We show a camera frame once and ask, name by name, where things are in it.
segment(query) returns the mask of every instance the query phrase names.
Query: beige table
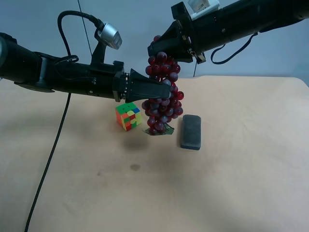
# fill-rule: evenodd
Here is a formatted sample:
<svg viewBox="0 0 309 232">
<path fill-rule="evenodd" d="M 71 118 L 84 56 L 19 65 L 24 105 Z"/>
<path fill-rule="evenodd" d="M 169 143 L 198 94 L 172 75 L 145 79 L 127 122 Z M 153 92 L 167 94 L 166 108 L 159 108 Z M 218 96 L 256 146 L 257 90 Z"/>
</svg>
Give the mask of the beige table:
<svg viewBox="0 0 309 232">
<path fill-rule="evenodd" d="M 125 132 L 113 100 L 73 95 L 29 231 L 309 231 L 309 88 L 264 77 L 178 85 L 185 113 L 202 118 L 200 151 L 178 147 L 180 120 L 172 136 Z M 1 232 L 24 229 L 66 96 L 0 82 Z"/>
</svg>

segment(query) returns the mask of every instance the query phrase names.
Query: bunch of grapes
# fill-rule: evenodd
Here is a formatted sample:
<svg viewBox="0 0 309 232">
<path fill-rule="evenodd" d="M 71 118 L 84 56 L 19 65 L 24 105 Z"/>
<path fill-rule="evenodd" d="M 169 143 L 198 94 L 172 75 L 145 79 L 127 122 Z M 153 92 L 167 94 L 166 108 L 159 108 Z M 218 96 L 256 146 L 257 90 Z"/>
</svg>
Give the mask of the bunch of grapes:
<svg viewBox="0 0 309 232">
<path fill-rule="evenodd" d="M 151 56 L 148 59 L 150 64 L 146 68 L 146 74 L 151 79 L 163 82 L 170 86 L 170 94 L 167 99 L 148 99 L 142 103 L 145 114 L 149 117 L 147 124 L 149 134 L 164 133 L 165 124 L 172 121 L 173 118 L 183 114 L 182 104 L 183 92 L 178 91 L 175 82 L 178 80 L 180 66 L 174 61 L 174 58 L 167 56 L 165 52 L 159 52 L 157 56 Z"/>
</svg>

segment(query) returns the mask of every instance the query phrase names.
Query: black robotic arm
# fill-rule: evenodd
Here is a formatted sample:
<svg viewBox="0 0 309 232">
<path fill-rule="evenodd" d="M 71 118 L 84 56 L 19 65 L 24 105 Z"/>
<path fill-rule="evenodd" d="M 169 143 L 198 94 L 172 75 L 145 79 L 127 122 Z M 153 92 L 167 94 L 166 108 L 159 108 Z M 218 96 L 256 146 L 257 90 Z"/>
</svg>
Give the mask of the black robotic arm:
<svg viewBox="0 0 309 232">
<path fill-rule="evenodd" d="M 239 0 L 192 20 L 184 3 L 172 6 L 175 21 L 148 54 L 165 51 L 177 61 L 205 62 L 203 52 L 248 35 L 289 26 L 309 18 L 308 0 Z"/>
<path fill-rule="evenodd" d="M 258 32 L 266 32 L 298 23 L 309 17 L 308 0 L 240 0 L 218 11 L 191 19 L 185 5 L 172 6 L 175 21 L 148 47 L 150 56 L 166 52 L 176 61 L 206 61 L 204 52 Z M 90 65 L 77 63 L 70 54 L 57 58 L 31 52 L 17 44 L 16 39 L 0 33 L 0 77 L 28 89 L 54 90 L 133 102 L 147 98 L 168 98 L 169 86 L 144 77 L 131 69 L 124 72 L 124 63 L 104 63 L 106 46 L 118 49 L 121 38 L 111 25 L 80 12 L 63 12 L 88 18 L 97 30 L 98 45 Z"/>
</svg>

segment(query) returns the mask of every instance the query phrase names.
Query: black wire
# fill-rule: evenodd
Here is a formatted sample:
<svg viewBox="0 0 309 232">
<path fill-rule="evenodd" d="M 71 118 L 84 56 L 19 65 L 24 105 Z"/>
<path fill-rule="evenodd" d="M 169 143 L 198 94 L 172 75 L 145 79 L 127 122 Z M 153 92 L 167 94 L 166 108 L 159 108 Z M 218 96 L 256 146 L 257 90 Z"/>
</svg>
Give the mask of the black wire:
<svg viewBox="0 0 309 232">
<path fill-rule="evenodd" d="M 84 14 L 84 13 L 81 13 L 81 12 L 75 12 L 75 11 L 65 11 L 65 12 L 62 12 L 62 13 L 58 16 L 58 21 L 57 21 L 57 22 L 58 22 L 58 29 L 59 29 L 61 38 L 63 39 L 64 45 L 65 45 L 65 47 L 66 47 L 68 56 L 71 56 L 70 48 L 69 48 L 67 39 L 66 39 L 66 37 L 65 37 L 65 35 L 64 35 L 64 33 L 63 33 L 63 29 L 62 29 L 62 19 L 63 19 L 63 17 L 66 16 L 66 15 L 77 15 L 77 16 L 85 17 L 85 18 L 88 18 L 91 22 L 93 22 L 93 23 L 95 23 L 95 24 L 98 23 L 98 20 L 97 20 L 96 18 L 94 18 L 93 16 L 91 16 L 91 15 Z M 53 148 L 52 148 L 52 150 L 51 150 L 51 152 L 50 152 L 50 155 L 49 155 L 47 164 L 46 164 L 46 166 L 45 166 L 45 169 L 44 169 L 42 178 L 41 178 L 41 180 L 40 180 L 40 183 L 39 183 L 37 192 L 36 192 L 36 194 L 35 194 L 35 197 L 34 197 L 34 200 L 33 200 L 33 203 L 32 203 L 32 206 L 31 206 L 31 209 L 30 209 L 28 218 L 27 218 L 27 222 L 26 222 L 26 226 L 25 226 L 25 232 L 28 232 L 29 225 L 30 225 L 30 221 L 31 221 L 31 217 L 32 217 L 32 214 L 33 214 L 33 211 L 34 211 L 36 202 L 37 202 L 37 200 L 38 200 L 38 197 L 39 197 L 39 194 L 40 194 L 40 191 L 41 191 L 41 188 L 42 188 L 44 179 L 45 179 L 45 177 L 46 177 L 46 174 L 47 174 L 47 171 L 48 171 L 50 162 L 51 162 L 51 160 L 52 160 L 52 157 L 53 157 L 55 148 L 56 148 L 56 146 L 57 146 L 57 143 L 58 143 L 58 140 L 59 140 L 59 137 L 60 137 L 60 134 L 61 134 L 61 130 L 62 130 L 62 127 L 63 127 L 64 119 L 66 118 L 66 115 L 67 115 L 67 111 L 68 111 L 68 108 L 69 108 L 70 99 L 71 99 L 71 93 L 68 94 L 66 107 L 65 107 L 64 112 L 63 112 L 63 115 L 62 115 L 62 119 L 61 119 L 61 122 L 60 122 L 60 125 L 59 125 L 59 129 L 58 129 L 58 132 L 57 132 L 57 136 L 56 136 L 56 139 L 55 139 Z"/>
<path fill-rule="evenodd" d="M 59 16 L 58 16 L 58 20 L 57 20 L 57 23 L 58 23 L 58 28 L 59 28 L 59 32 L 60 32 L 60 35 L 63 39 L 63 42 L 64 42 L 64 45 L 66 47 L 66 50 L 68 52 L 68 55 L 70 56 L 71 55 L 71 52 L 70 52 L 70 49 L 69 49 L 69 45 L 68 45 L 68 41 L 63 33 L 63 30 L 62 30 L 62 19 L 67 16 L 67 15 L 75 15 L 75 16 L 79 16 L 79 17 L 82 17 L 82 18 L 86 18 L 88 19 L 89 21 L 91 21 L 95 26 L 96 28 L 99 28 L 101 27 L 101 24 L 102 24 L 102 21 L 95 18 L 94 16 L 92 15 L 89 15 L 89 14 L 86 14 L 86 13 L 82 13 L 82 12 L 79 12 L 79 11 L 64 11 L 62 12 Z"/>
<path fill-rule="evenodd" d="M 195 68 L 194 68 L 194 73 L 193 73 L 193 77 L 195 77 L 195 72 L 197 70 L 197 61 L 195 61 Z"/>
<path fill-rule="evenodd" d="M 247 41 L 247 43 L 245 43 L 245 45 L 244 45 L 243 47 L 241 47 L 241 49 L 239 49 L 237 52 L 235 52 L 233 55 L 231 55 L 229 58 L 227 58 L 227 59 L 224 60 L 224 61 L 221 61 L 221 62 L 214 62 L 214 61 L 213 61 L 213 56 L 214 56 L 214 54 L 215 54 L 217 51 L 220 51 L 222 48 L 224 48 L 224 47 L 225 47 L 225 44 L 224 44 L 222 47 L 220 47 L 220 48 L 214 50 L 214 51 L 212 52 L 212 54 L 211 54 L 211 61 L 212 61 L 212 63 L 214 63 L 214 64 L 225 64 L 225 63 L 227 63 L 227 62 L 230 61 L 233 57 L 235 57 L 235 56 L 238 55 L 240 52 L 242 52 L 243 50 L 245 50 L 245 48 L 248 47 L 248 45 L 251 43 L 251 40 L 253 39 L 253 37 L 254 37 L 254 36 L 257 36 L 257 35 L 258 35 L 257 33 L 253 34 L 253 35 L 250 37 L 250 39 Z"/>
<path fill-rule="evenodd" d="M 56 136 L 56 139 L 55 139 L 55 142 L 54 142 L 52 151 L 50 152 L 50 155 L 49 155 L 47 164 L 46 164 L 45 169 L 44 169 L 44 173 L 43 173 L 43 175 L 42 175 L 41 181 L 40 181 L 40 183 L 39 183 L 38 190 L 37 190 L 37 192 L 36 192 L 36 194 L 35 194 L 35 197 L 34 197 L 34 200 L 33 200 L 33 203 L 32 203 L 32 206 L 31 206 L 31 209 L 30 209 L 30 212 L 29 212 L 29 215 L 28 215 L 28 219 L 27 219 L 26 227 L 25 227 L 25 232 L 28 231 L 28 228 L 29 228 L 29 225 L 30 225 L 30 221 L 31 221 L 31 217 L 32 217 L 32 214 L 33 214 L 33 211 L 34 211 L 35 204 L 36 204 L 36 202 L 37 202 L 37 200 L 38 200 L 38 197 L 39 197 L 39 194 L 40 194 L 40 191 L 41 191 L 41 188 L 42 188 L 44 179 L 45 179 L 45 177 L 46 177 L 46 173 L 47 173 L 48 168 L 49 168 L 49 164 L 50 164 L 50 162 L 51 162 L 51 160 L 52 160 L 52 157 L 53 157 L 55 148 L 56 148 L 56 146 L 57 146 L 58 139 L 59 139 L 60 133 L 61 133 L 61 129 L 62 129 L 62 126 L 63 126 L 63 123 L 64 123 L 64 119 L 65 119 L 66 114 L 67 114 L 67 111 L 68 111 L 70 99 L 71 99 L 71 93 L 68 94 L 67 104 L 66 104 L 66 107 L 65 107 L 64 112 L 63 112 L 63 115 L 62 115 L 62 119 L 61 119 L 61 122 L 60 122 L 60 126 L 59 126 L 59 129 L 58 129 L 58 133 L 57 133 L 57 136 Z"/>
<path fill-rule="evenodd" d="M 78 2 L 79 11 L 82 13 L 82 8 L 81 8 L 81 4 L 80 4 L 79 0 L 77 0 L 77 2 Z M 83 25 L 84 25 L 84 29 L 85 29 L 85 33 L 86 33 L 86 37 L 87 37 L 87 42 L 88 42 L 88 46 L 89 46 L 89 50 L 90 50 L 90 55 L 92 56 L 92 51 L 91 51 L 91 47 L 90 47 L 88 33 L 87 33 L 87 30 L 86 30 L 85 21 L 84 21 L 83 17 L 82 17 L 82 20 L 83 20 Z"/>
</svg>

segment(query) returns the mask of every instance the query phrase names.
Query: colorful cube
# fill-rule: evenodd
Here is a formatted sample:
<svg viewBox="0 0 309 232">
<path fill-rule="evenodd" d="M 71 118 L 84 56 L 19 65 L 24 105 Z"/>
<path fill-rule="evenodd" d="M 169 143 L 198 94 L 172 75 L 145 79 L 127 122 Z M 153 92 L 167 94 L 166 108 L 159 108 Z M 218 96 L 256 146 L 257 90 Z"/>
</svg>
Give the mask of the colorful cube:
<svg viewBox="0 0 309 232">
<path fill-rule="evenodd" d="M 129 131 L 141 123 L 140 110 L 134 103 L 126 103 L 116 107 L 117 122 Z"/>
</svg>

